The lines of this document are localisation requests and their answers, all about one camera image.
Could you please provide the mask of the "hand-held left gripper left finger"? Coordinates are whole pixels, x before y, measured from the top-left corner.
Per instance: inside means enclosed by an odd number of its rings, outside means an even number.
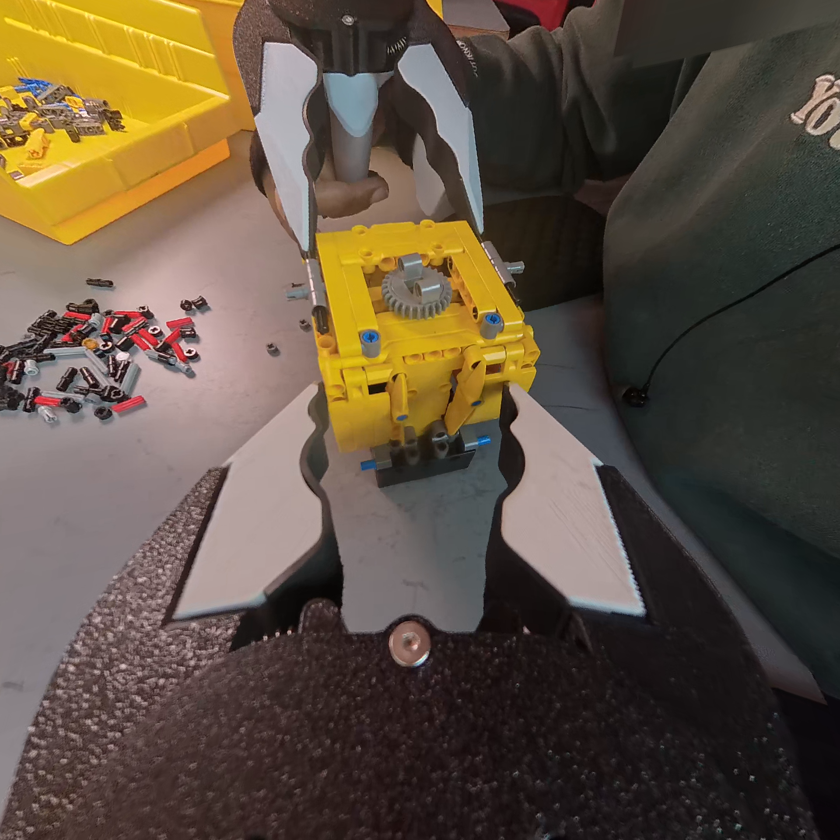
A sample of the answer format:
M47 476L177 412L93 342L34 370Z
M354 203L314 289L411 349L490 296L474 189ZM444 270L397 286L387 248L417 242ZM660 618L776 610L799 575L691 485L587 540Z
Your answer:
M341 602L343 566L321 486L330 428L307 386L224 463L173 598L173 620L260 612L294 622L314 598Z

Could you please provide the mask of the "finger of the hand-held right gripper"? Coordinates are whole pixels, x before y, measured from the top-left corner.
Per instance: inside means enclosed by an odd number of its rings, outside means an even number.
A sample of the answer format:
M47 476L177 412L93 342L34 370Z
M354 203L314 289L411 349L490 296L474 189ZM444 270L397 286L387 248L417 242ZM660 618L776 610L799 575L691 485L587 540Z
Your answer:
M323 140L307 116L311 103L320 125L323 90L317 63L291 43L264 43L256 129L267 166L260 186L303 256L316 255L314 190L323 170Z
M413 172L429 216L451 210L484 232L484 202L474 122L431 45L410 45L396 65L396 112L416 133Z

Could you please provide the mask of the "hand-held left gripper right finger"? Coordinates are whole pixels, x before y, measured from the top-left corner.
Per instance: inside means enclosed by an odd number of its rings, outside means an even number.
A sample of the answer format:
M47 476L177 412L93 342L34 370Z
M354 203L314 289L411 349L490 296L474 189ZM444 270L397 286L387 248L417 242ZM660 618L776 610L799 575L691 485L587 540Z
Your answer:
M520 616L569 609L646 616L609 505L604 468L519 385L503 389L500 496L486 556L486 605Z

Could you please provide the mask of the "yellow lego model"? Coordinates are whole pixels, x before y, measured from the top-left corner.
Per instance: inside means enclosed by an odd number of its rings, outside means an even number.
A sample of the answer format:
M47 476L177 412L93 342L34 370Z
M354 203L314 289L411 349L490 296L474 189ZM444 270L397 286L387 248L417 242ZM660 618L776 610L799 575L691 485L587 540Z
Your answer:
M316 235L304 266L331 430L380 489L466 470L540 350L514 275L467 222Z

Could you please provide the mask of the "person's right forearm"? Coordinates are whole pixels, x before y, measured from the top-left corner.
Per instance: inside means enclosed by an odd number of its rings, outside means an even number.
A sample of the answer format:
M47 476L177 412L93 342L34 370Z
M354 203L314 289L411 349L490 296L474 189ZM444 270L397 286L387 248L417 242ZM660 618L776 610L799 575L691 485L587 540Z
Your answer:
M486 189L576 193L631 173L707 56L634 68L614 58L621 2L570 12L553 32L460 42Z

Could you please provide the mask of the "heap of grey lego parts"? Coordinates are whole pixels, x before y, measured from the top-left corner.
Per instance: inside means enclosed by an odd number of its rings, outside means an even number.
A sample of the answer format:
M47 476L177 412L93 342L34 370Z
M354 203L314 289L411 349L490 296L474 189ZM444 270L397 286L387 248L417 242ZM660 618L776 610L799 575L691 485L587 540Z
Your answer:
M1 172L14 182L57 162L57 138L80 143L126 132L120 110L107 100L81 98L66 85L19 78L1 86Z

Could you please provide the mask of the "pile of black red lego pins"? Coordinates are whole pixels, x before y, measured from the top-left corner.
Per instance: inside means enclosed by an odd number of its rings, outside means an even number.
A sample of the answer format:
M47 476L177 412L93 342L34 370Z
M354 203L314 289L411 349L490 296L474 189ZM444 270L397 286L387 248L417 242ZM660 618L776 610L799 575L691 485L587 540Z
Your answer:
M84 413L107 425L139 412L143 365L194 378L194 312L159 320L147 306L113 310L96 299L43 312L20 339L1 345L1 412L50 426Z

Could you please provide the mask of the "person's right hand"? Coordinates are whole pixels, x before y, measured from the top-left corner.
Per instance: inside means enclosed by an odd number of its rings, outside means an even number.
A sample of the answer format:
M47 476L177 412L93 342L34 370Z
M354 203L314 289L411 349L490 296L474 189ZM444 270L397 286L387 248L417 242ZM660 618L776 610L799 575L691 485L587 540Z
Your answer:
M356 183L321 178L314 186L319 216L326 219L350 218L389 198L387 182L377 173Z

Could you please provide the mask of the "large yellow plastic bin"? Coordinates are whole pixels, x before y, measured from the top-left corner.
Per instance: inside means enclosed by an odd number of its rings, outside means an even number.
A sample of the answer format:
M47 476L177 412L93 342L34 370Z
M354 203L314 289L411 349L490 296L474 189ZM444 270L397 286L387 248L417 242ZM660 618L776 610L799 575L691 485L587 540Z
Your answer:
M240 6L1 2L1 98L34 78L106 100L126 128L49 133L40 160L1 148L1 216L73 245L226 160L227 139L254 129L231 43Z

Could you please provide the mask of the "red plastic container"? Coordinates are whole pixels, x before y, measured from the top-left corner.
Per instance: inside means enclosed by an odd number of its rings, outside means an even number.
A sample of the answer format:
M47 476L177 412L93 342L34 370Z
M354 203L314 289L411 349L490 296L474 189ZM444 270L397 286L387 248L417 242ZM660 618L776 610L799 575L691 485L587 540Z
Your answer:
M561 26L570 2L496 2L503 13L514 13L527 19L537 19L540 26L556 29Z

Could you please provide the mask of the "person's green sweater torso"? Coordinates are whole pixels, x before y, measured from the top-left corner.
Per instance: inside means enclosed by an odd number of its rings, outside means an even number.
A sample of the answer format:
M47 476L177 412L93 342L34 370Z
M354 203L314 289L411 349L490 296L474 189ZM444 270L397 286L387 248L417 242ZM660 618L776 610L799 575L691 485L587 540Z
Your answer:
M839 23L711 55L613 205L604 333L666 502L839 696Z

